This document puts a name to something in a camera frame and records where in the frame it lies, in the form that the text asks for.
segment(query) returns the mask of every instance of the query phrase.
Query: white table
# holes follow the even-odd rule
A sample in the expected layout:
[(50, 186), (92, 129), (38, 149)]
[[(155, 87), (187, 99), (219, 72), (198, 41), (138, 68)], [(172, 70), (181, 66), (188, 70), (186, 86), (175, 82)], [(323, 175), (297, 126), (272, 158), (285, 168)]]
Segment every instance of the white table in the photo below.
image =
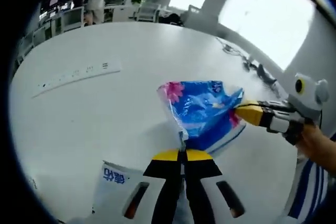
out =
[[(32, 98), (42, 80), (114, 57), (121, 72)], [(247, 98), (275, 99), (215, 37), (182, 27), (108, 23), (34, 48), (14, 76), (9, 109), (19, 160), (36, 179), (47, 208), (62, 221), (85, 217), (103, 159), (144, 170), (156, 153), (177, 147), (156, 89), (171, 80), (211, 79), (243, 87)], [(296, 149), (279, 134), (248, 125), (215, 161), (240, 188), (236, 193), (246, 207), (245, 215), (228, 223), (271, 223), (281, 213)]]

